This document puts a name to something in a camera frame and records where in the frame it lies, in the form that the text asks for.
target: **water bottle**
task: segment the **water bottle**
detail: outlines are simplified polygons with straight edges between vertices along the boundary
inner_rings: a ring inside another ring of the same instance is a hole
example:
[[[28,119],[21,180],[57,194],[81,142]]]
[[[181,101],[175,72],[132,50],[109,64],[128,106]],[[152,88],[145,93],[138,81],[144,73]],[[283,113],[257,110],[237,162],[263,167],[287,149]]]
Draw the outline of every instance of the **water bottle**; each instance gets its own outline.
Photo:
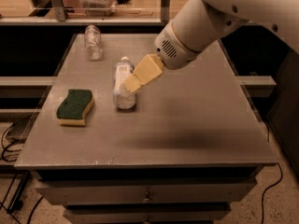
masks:
[[[94,25],[89,25],[85,29],[84,48],[89,60],[97,61],[102,58],[101,32]]]
[[[133,73],[133,70],[133,64],[125,56],[121,58],[120,63],[115,65],[113,102],[117,108],[132,108],[136,103],[135,94],[124,87],[124,81]]]

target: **sponge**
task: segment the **sponge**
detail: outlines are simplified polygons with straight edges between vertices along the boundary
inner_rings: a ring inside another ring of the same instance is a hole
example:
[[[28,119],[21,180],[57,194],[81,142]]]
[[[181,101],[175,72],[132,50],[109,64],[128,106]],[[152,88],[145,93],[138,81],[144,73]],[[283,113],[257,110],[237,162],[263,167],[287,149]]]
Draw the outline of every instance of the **sponge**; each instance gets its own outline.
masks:
[[[68,90],[68,94],[56,111],[61,125],[85,126],[85,117],[94,104],[90,90]]]
[[[131,93],[135,93],[142,86],[160,76],[163,73],[164,64],[156,54],[146,55],[137,65],[133,73],[124,81],[124,87]]]

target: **bottle cap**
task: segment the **bottle cap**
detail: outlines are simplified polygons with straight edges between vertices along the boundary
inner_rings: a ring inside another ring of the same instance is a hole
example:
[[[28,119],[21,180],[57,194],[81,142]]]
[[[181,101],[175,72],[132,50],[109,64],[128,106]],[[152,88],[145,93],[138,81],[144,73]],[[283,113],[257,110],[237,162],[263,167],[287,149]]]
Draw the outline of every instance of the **bottle cap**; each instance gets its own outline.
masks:
[[[122,62],[130,62],[130,59],[127,56],[121,57]]]

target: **bottle label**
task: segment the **bottle label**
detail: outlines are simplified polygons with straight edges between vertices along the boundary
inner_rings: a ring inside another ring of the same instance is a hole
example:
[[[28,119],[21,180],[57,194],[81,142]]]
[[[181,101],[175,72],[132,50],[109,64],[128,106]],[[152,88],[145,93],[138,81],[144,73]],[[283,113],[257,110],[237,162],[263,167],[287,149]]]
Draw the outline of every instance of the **bottle label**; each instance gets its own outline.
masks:
[[[115,71],[115,91],[120,90],[121,84],[124,83],[126,78],[133,73],[131,65],[128,63],[118,64]]]

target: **drawer handle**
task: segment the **drawer handle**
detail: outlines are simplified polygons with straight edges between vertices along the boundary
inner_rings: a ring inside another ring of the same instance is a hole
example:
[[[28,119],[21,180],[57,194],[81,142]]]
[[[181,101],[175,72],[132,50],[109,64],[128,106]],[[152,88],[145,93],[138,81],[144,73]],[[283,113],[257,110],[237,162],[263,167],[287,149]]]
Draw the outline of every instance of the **drawer handle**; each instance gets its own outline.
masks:
[[[143,199],[143,203],[150,203],[152,201],[151,197],[150,197],[150,193],[149,191],[146,192],[146,196],[145,198]]]
[[[150,222],[149,222],[149,216],[147,216],[147,220],[145,221],[145,222],[143,222],[143,224],[151,224]]]

